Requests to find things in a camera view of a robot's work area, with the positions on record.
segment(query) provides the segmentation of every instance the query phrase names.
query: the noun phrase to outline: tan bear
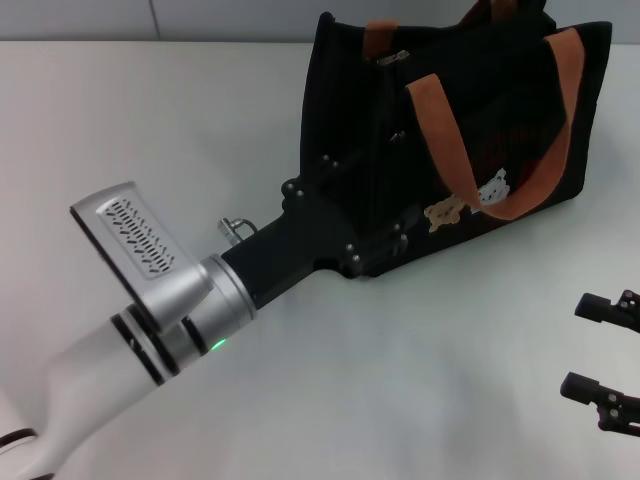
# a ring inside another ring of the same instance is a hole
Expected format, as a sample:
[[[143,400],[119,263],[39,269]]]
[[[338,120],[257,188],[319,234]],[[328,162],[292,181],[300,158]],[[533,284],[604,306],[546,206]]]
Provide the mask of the tan bear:
[[[460,210],[465,204],[455,195],[424,209],[424,216],[431,222],[429,233],[435,232],[440,225],[453,225],[460,221]]]

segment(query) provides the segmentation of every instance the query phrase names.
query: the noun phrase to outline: cartoon bear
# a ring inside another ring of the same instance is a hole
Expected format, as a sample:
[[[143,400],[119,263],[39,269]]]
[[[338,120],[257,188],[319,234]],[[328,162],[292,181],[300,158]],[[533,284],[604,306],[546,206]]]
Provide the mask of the cartoon bear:
[[[480,187],[478,195],[480,196],[480,203],[482,205],[493,205],[507,197],[511,187],[507,185],[507,181],[505,180],[506,176],[507,172],[504,171],[504,168],[501,168],[495,177],[489,180],[486,185]],[[477,213],[479,211],[477,208],[471,209],[471,213]]]
[[[453,225],[460,221],[460,210],[464,202],[455,195],[424,209],[424,216],[431,222],[429,233],[435,232],[440,225]]]

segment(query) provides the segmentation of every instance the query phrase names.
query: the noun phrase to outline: wall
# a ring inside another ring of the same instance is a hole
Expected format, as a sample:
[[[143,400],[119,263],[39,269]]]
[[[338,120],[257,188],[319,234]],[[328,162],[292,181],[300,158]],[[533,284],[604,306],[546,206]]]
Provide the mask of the wall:
[[[0,39],[310,41],[320,13],[363,24],[456,22],[472,0],[0,0]],[[640,43],[638,0],[550,0],[559,25],[614,24],[614,42]]]

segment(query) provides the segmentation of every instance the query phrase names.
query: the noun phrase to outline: brown leather handle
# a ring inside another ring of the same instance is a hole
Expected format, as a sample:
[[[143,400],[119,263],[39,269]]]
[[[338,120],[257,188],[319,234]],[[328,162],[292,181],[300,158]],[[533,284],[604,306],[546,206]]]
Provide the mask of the brown leather handle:
[[[566,122],[529,179],[493,205],[480,203],[458,124],[437,75],[423,77],[408,86],[420,130],[446,187],[467,205],[502,220],[514,220],[544,202],[560,183],[567,165],[571,125],[584,67],[584,46],[573,28],[546,37],[546,41],[558,67]]]
[[[362,40],[362,56],[373,58],[389,52],[393,34],[397,28],[397,20],[379,20],[367,23]]]
[[[511,18],[516,13],[518,0],[478,0],[462,17],[459,25],[477,21],[487,7],[491,8],[491,21],[499,22]]]

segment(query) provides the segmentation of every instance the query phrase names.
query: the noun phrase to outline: black tote bag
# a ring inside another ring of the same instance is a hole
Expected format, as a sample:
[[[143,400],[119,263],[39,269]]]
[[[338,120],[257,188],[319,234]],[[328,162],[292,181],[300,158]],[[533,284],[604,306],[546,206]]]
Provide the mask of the black tote bag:
[[[448,28],[320,17],[301,179],[363,242],[401,225],[376,276],[575,197],[611,24],[558,29],[542,0],[479,1]]]

